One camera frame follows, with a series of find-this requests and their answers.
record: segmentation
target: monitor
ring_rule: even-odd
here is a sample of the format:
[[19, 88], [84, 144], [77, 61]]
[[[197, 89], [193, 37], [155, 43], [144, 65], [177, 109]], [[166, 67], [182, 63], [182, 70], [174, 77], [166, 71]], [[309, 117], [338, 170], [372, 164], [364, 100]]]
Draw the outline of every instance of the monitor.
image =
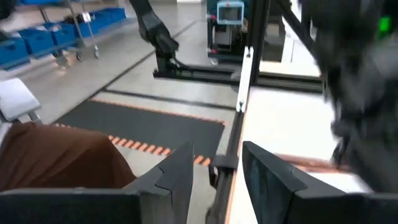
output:
[[217, 3], [217, 24], [243, 25], [244, 3], [242, 1], [219, 1]]

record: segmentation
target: blue plastic crate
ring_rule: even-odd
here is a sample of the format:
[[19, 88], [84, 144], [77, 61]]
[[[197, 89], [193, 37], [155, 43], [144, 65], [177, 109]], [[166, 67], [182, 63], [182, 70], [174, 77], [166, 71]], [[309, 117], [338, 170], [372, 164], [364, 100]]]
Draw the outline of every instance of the blue plastic crate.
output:
[[126, 12], [123, 8], [109, 7], [96, 12], [110, 15], [112, 22], [120, 22], [126, 18]]
[[11, 38], [0, 43], [0, 67], [11, 70], [30, 63], [26, 45], [21, 38]]
[[21, 4], [25, 5], [40, 5], [40, 4], [51, 4], [51, 3], [60, 3], [63, 0], [20, 0]]
[[52, 39], [54, 44], [57, 46], [58, 50], [63, 50], [67, 47], [76, 46], [76, 35], [75, 35], [75, 26], [71, 24], [61, 24], [48, 22], [43, 24], [46, 29], [50, 29], [53, 26], [60, 26], [60, 30], [49, 32], [52, 35]]
[[19, 31], [19, 34], [25, 40], [28, 53], [34, 58], [41, 58], [55, 52], [55, 44], [50, 32], [25, 29]]
[[[91, 27], [91, 31], [93, 32], [94, 35], [98, 33], [98, 22], [97, 21], [91, 21], [90, 27]], [[79, 23], [79, 28], [80, 28], [81, 36], [83, 36], [83, 38], [90, 36], [90, 30], [88, 29], [87, 23], [84, 23], [84, 22]], [[75, 29], [75, 37], [79, 38], [77, 28], [74, 27], [74, 29]]]
[[[86, 38], [86, 37], [90, 36], [90, 30], [88, 28], [88, 24], [90, 24], [91, 31], [93, 32], [93, 35], [96, 35], [100, 32], [100, 30], [103, 27], [108, 26], [110, 23], [111, 23], [110, 17], [104, 16], [101, 14], [95, 14], [94, 20], [92, 20], [89, 23], [85, 23], [85, 22], [79, 23], [79, 28], [80, 28], [80, 32], [81, 32], [81, 35], [83, 36], [83, 38]], [[75, 26], [74, 26], [74, 29], [75, 29], [75, 37], [79, 38], [77, 28]]]
[[113, 23], [112, 17], [109, 14], [102, 12], [94, 12], [96, 22], [96, 34], [101, 32], [101, 29], [107, 28], [107, 26]]

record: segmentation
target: white table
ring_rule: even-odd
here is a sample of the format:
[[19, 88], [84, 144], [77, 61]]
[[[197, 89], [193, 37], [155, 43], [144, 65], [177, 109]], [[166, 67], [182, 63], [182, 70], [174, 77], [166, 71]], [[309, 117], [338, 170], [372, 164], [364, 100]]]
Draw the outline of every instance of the white table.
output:
[[[336, 146], [332, 119], [333, 111], [321, 96], [251, 88], [242, 140], [272, 153], [328, 160]], [[368, 191], [355, 175], [309, 174], [345, 192]], [[241, 163], [230, 199], [228, 223], [257, 223]]]

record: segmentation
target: brown cloth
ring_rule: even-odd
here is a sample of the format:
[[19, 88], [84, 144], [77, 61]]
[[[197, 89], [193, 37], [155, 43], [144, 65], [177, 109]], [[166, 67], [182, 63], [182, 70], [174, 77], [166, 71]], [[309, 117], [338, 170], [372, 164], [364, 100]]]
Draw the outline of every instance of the brown cloth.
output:
[[1, 147], [0, 191], [122, 188], [136, 179], [112, 142], [94, 131], [17, 123]]
[[336, 167], [328, 161], [319, 159], [310, 159], [305, 157], [297, 157], [285, 154], [275, 154], [275, 156], [289, 162], [293, 166], [305, 172], [319, 172], [319, 173], [350, 173], [349, 167], [340, 166]]

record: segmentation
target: black metal frame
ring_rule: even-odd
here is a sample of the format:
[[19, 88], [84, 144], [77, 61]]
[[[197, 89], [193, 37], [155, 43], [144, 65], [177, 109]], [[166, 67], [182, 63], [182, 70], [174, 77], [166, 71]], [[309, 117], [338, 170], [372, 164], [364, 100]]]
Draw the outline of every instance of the black metal frame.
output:
[[[323, 93], [323, 83], [319, 77], [299, 76], [294, 74], [261, 73], [259, 71], [271, 1], [275, 1], [279, 5], [285, 20], [298, 35], [299, 39], [303, 42], [308, 51], [311, 54], [313, 53], [314, 41], [310, 37], [308, 18], [303, 16], [304, 24], [302, 24], [290, 10], [291, 3], [289, 0], [253, 0], [251, 3], [249, 30], [246, 44], [247, 47], [254, 48], [253, 64], [256, 66], [253, 66], [252, 68], [250, 85], [283, 90]], [[154, 72], [154, 77], [156, 78], [239, 85], [239, 80], [231, 79], [231, 75], [234, 73], [232, 70], [214, 67], [200, 67], [196, 65], [182, 65], [170, 62], [170, 59], [174, 56], [164, 55], [161, 52], [156, 52], [156, 57], [158, 65], [158, 70]]]
[[[282, 15], [304, 43], [306, 48], [313, 52], [313, 40], [309, 30], [303, 26], [290, 10], [289, 0], [273, 0], [282, 9]], [[252, 0], [247, 37], [247, 49], [253, 49], [253, 54], [244, 55], [252, 58], [249, 86], [265, 86], [281, 88], [284, 90], [310, 91], [322, 93], [322, 82], [319, 78], [299, 77], [295, 75], [282, 75], [276, 73], [261, 74], [259, 65], [264, 46], [264, 35], [269, 18], [271, 0]], [[199, 67], [184, 65], [171, 54], [156, 52], [158, 69], [154, 71], [155, 78], [171, 78], [227, 85], [239, 85], [239, 81], [232, 80], [234, 71], [213, 67]], [[233, 123], [233, 131], [229, 140], [225, 156], [216, 156], [209, 166], [210, 184], [216, 189], [215, 201], [206, 215], [207, 224], [224, 224], [228, 211], [229, 195], [233, 175], [238, 167], [238, 147], [241, 137], [244, 110], [237, 110]]]

